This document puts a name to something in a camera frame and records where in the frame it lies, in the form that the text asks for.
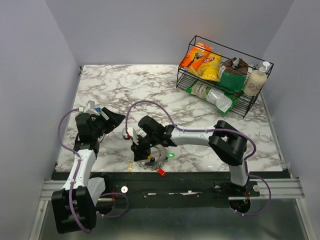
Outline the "yellow key tag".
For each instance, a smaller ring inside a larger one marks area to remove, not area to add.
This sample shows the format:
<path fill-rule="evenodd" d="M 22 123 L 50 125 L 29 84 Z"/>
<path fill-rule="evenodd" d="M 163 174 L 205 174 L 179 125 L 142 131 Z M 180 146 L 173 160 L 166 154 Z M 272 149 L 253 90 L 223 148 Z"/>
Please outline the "yellow key tag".
<path fill-rule="evenodd" d="M 127 171 L 128 172 L 132 172 L 132 170 L 133 170 L 133 162 L 129 161 L 128 164 L 127 164 Z"/>

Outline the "metal keyring holder with rings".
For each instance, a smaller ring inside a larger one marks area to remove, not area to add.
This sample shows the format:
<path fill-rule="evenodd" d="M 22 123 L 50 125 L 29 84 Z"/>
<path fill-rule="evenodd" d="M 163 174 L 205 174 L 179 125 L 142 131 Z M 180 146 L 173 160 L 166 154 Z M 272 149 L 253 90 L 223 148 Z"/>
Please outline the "metal keyring holder with rings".
<path fill-rule="evenodd" d="M 138 162 L 138 166 L 144 170 L 155 171 L 161 168 L 168 160 L 168 148 L 161 145 L 153 146 L 150 149 L 150 155 L 147 159 Z"/>

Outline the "red key tag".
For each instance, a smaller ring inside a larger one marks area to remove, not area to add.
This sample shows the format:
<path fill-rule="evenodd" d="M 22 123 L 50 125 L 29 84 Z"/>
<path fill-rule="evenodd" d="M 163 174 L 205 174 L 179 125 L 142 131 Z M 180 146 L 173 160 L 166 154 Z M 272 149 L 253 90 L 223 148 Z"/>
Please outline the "red key tag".
<path fill-rule="evenodd" d="M 166 176 L 166 172 L 162 169 L 162 168 L 158 168 L 157 172 L 162 176 L 165 177 Z"/>

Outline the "green key tag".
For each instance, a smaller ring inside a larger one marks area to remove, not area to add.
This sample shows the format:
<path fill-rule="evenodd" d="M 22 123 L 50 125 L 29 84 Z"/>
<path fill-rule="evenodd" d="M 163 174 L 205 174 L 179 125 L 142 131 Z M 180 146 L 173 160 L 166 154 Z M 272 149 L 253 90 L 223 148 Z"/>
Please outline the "green key tag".
<path fill-rule="evenodd" d="M 168 153 L 167 154 L 167 158 L 174 158 L 175 157 L 175 154 L 174 153 Z"/>

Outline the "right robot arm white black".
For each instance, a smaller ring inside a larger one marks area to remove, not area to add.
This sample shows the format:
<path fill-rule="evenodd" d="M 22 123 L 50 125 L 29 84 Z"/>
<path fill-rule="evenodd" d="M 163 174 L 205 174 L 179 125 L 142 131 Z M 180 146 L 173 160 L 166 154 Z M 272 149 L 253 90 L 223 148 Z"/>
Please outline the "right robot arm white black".
<path fill-rule="evenodd" d="M 145 160 L 151 153 L 151 148 L 158 145 L 210 147 L 229 167 L 230 191 L 236 196 L 247 192 L 249 177 L 243 157 L 247 150 L 248 138 L 227 122 L 219 120 L 213 128 L 191 129 L 173 124 L 163 126 L 150 116 L 145 116 L 139 121 L 138 126 L 144 131 L 145 136 L 138 135 L 134 128 L 128 128 L 125 134 L 132 140 L 131 150 L 135 162 Z"/>

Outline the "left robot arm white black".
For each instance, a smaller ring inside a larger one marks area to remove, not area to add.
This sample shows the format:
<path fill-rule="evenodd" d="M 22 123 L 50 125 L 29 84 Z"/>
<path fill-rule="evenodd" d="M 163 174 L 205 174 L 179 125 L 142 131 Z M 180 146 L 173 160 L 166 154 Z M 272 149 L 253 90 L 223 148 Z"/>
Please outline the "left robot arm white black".
<path fill-rule="evenodd" d="M 73 148 L 62 147 L 74 155 L 68 178 L 61 188 L 51 196 L 54 220 L 59 234 L 83 231 L 89 234 L 97 222 L 96 204 L 98 199 L 107 197 L 111 185 L 101 177 L 91 178 L 96 162 L 99 139 L 111 133 L 125 119 L 125 115 L 114 113 L 103 107 L 75 108 L 77 137 Z"/>

